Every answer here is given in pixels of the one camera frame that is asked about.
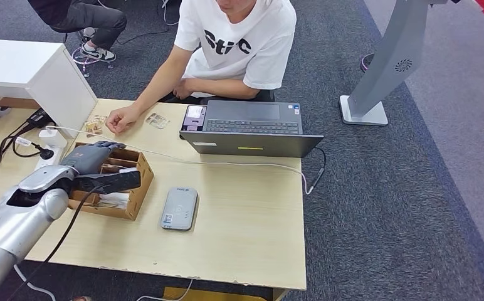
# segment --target laptop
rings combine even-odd
[[[200,154],[303,158],[324,138],[303,135],[299,103],[211,100],[199,124],[180,135]]]

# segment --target laptop touchpad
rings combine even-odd
[[[248,117],[251,120],[267,119],[278,120],[281,118],[279,105],[249,104]]]

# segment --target speaker grille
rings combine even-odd
[[[397,63],[397,65],[395,65],[395,71],[397,72],[405,72],[405,71],[408,71],[410,68],[412,68],[412,60],[410,59],[405,59],[405,60],[401,60],[399,61],[399,63]]]

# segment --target laptop keyboard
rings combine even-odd
[[[299,126],[297,122],[208,120],[207,132],[297,135]]]

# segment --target laptop lid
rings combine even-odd
[[[182,130],[180,135],[200,154],[305,157],[324,138],[320,135],[212,133]]]

